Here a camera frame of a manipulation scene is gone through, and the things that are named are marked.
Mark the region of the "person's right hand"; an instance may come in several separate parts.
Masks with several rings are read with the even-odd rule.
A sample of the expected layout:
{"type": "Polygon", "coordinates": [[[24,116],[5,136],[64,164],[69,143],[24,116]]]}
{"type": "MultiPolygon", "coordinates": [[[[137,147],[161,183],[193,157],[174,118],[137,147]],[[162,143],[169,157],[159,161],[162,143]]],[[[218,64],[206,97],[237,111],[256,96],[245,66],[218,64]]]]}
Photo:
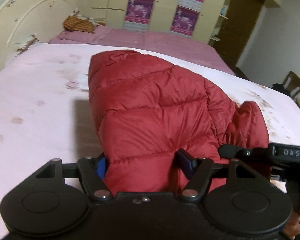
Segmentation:
{"type": "Polygon", "coordinates": [[[283,233],[289,239],[295,239],[295,237],[300,234],[300,209],[298,213],[293,211],[288,223],[283,230],[283,233]]]}

